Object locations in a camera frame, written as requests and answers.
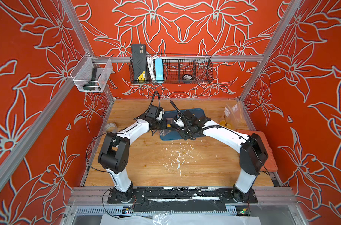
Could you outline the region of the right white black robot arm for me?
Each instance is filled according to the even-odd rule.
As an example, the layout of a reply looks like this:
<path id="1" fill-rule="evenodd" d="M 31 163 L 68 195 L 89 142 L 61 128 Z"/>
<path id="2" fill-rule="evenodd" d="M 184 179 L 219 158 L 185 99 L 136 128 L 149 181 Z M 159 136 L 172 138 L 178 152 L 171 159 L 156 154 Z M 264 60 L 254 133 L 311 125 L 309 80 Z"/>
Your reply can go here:
<path id="1" fill-rule="evenodd" d="M 265 167 L 269 158 L 261 137 L 252 133 L 243 134 L 231 130 L 213 121 L 211 118 L 202 116 L 197 118 L 189 110 L 182 112 L 173 101 L 171 105 L 176 109 L 178 117 L 174 123 L 167 127 L 178 131 L 184 140 L 195 140 L 200 135 L 216 139 L 234 149 L 239 154 L 241 171 L 232 187 L 232 197 L 237 203 L 245 202 L 250 196 L 250 190 L 260 172 Z"/>

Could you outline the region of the clear bag yellow dog print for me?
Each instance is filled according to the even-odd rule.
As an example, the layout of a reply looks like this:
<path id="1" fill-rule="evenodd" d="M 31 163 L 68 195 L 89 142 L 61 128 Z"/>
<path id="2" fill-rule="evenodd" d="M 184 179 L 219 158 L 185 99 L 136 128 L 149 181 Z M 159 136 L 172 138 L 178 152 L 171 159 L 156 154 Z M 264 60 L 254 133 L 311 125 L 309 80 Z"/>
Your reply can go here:
<path id="1" fill-rule="evenodd" d="M 232 103 L 230 105 L 230 110 L 231 113 L 235 119 L 235 121 L 240 124 L 242 121 L 242 113 L 241 113 L 241 107 L 240 107 L 240 103 L 238 101 Z"/>

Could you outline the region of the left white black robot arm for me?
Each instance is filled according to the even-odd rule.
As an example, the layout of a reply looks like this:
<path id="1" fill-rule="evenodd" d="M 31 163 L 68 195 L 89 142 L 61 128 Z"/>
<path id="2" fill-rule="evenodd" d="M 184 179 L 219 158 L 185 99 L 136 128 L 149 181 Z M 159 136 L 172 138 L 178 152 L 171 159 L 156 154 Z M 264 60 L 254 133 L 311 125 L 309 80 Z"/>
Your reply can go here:
<path id="1" fill-rule="evenodd" d="M 98 163 L 110 174 L 117 198 L 129 202 L 133 198 L 133 183 L 128 177 L 126 166 L 130 146 L 142 135 L 166 129 L 164 109 L 158 91 L 154 92 L 147 110 L 135 118 L 135 123 L 117 133 L 107 133 L 98 155 Z"/>

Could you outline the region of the clear zip bag white labels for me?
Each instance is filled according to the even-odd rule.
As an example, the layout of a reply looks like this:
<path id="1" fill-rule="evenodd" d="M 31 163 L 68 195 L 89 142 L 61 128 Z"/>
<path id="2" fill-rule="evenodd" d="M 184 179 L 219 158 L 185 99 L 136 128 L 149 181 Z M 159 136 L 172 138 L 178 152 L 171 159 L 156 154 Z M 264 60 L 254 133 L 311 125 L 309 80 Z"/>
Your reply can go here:
<path id="1" fill-rule="evenodd" d="M 162 137 L 164 137 L 164 136 L 170 134 L 171 132 L 177 130 L 176 129 L 177 127 L 176 127 L 176 125 L 174 123 L 174 119 L 173 118 L 168 118 L 168 119 L 165 120 L 165 122 L 166 122 L 166 128 L 165 128 L 165 130 L 163 130 L 160 133 L 160 136 L 162 136 Z"/>

